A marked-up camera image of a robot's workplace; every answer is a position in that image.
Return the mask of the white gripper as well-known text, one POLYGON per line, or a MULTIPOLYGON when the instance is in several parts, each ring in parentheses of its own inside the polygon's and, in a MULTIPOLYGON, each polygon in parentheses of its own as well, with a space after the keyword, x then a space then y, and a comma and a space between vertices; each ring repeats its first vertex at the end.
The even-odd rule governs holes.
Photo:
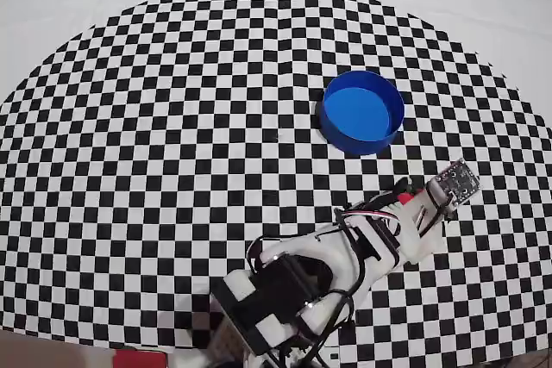
MULTIPOLYGON (((396 196, 415 195, 416 190, 409 177, 402 177, 392 188, 396 196)), ((437 182, 428 182, 407 203, 397 201, 382 211, 398 219, 400 233, 397 236, 399 255, 403 262, 419 263, 435 253, 442 244, 442 223, 448 213, 449 197, 437 182)))

